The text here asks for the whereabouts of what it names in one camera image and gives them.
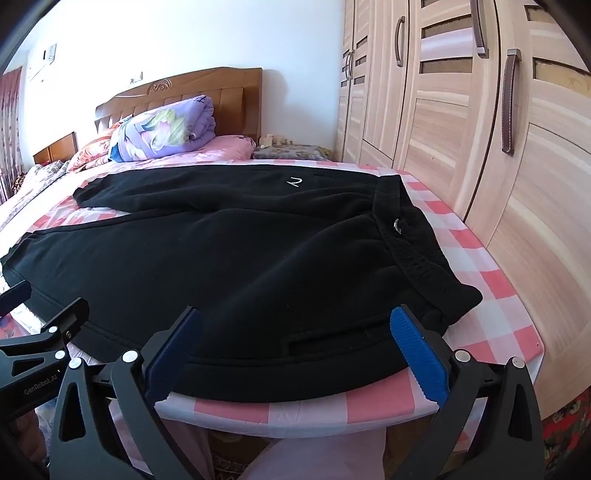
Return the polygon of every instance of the wooden headboard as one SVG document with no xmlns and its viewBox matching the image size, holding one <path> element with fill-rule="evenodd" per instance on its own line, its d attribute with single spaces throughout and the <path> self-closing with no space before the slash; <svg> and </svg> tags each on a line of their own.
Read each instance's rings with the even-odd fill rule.
<svg viewBox="0 0 591 480">
<path fill-rule="evenodd" d="M 219 67 L 183 73 L 134 87 L 96 108 L 98 133 L 128 115 L 197 95 L 212 98 L 216 135 L 261 136 L 262 69 Z"/>
<path fill-rule="evenodd" d="M 78 152 L 76 134 L 72 132 L 33 155 L 36 164 L 70 160 Z"/>
</svg>

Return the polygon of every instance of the red patterned curtain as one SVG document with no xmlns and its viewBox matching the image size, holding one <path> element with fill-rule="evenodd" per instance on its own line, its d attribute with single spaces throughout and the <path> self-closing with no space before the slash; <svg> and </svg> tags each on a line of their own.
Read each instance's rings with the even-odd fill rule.
<svg viewBox="0 0 591 480">
<path fill-rule="evenodd" d="M 18 146 L 18 88 L 21 70 L 0 77 L 0 205 L 12 196 L 14 181 L 22 173 Z"/>
</svg>

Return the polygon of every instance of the pink gingham sheet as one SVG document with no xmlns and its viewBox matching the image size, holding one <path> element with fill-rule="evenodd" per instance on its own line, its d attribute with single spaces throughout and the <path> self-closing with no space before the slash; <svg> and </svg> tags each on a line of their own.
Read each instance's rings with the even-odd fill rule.
<svg viewBox="0 0 591 480">
<path fill-rule="evenodd" d="M 168 157 L 160 161 L 117 164 L 99 176 L 130 168 L 158 168 L 188 165 L 186 159 Z M 505 364 L 519 356 L 535 379 L 544 347 L 531 318 L 513 286 L 488 251 L 450 208 L 412 175 L 386 168 L 356 166 L 307 160 L 202 160 L 195 164 L 289 164 L 311 168 L 335 168 L 364 171 L 377 176 L 400 174 L 413 203 L 426 215 L 449 264 L 460 281 L 477 287 L 483 295 L 478 307 L 451 326 L 445 340 L 452 349 L 465 348 L 484 362 Z M 71 196 L 51 208 L 30 227 L 30 231 L 59 225 L 74 225 L 126 215 L 106 208 L 78 208 Z M 22 312 L 13 316 L 22 325 L 31 319 Z M 0 324 L 8 334 L 19 331 L 15 320 L 5 318 Z M 465 449 L 471 442 L 482 417 L 484 400 L 475 404 L 457 446 Z M 402 423 L 431 414 L 436 404 L 421 392 L 409 369 L 357 390 L 314 400 L 272 404 L 234 404 L 200 400 L 171 394 L 157 404 L 166 419 L 183 421 L 215 430 L 253 436 L 294 438 L 351 433 Z"/>
</svg>

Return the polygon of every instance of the black sweatpants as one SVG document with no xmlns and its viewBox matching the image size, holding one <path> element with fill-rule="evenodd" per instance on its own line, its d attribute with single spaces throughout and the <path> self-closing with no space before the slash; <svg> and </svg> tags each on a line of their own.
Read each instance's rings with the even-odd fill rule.
<svg viewBox="0 0 591 480">
<path fill-rule="evenodd" d="M 74 344 L 100 361 L 198 308 L 203 336 L 174 389 L 185 395 L 269 402 L 361 387 L 406 366 L 393 308 L 444 333 L 482 299 L 453 275 L 400 176 L 159 168 L 74 198 L 130 215 L 27 234 L 2 259 L 6 280 L 31 283 L 27 306 L 43 320 L 88 300 Z"/>
</svg>

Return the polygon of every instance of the wardrobe handle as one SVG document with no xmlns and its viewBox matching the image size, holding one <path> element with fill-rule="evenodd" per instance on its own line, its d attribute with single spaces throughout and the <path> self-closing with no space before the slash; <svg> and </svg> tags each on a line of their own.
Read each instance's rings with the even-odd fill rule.
<svg viewBox="0 0 591 480">
<path fill-rule="evenodd" d="M 488 48 L 482 29 L 482 19 L 480 17 L 480 0 L 470 0 L 470 12 L 472 12 L 472 23 L 474 24 L 474 41 L 476 42 L 476 52 L 482 59 L 488 58 Z"/>
<path fill-rule="evenodd" d="M 515 138 L 513 137 L 513 95 L 515 92 L 515 69 L 521 62 L 521 50 L 511 48 L 507 51 L 505 76 L 503 77 L 503 117 L 502 136 L 503 152 L 507 155 L 515 153 Z"/>
<path fill-rule="evenodd" d="M 396 55 L 396 65 L 402 67 L 402 59 L 400 58 L 400 26 L 406 22 L 406 17 L 403 15 L 398 19 L 396 24 L 396 32 L 394 33 L 394 53 Z"/>
<path fill-rule="evenodd" d="M 353 60 L 355 59 L 355 50 L 351 50 L 351 61 L 349 62 L 349 78 L 353 78 Z"/>
<path fill-rule="evenodd" d="M 347 54 L 347 60 L 345 60 L 345 79 L 349 80 L 349 62 L 351 60 L 351 52 Z"/>
</svg>

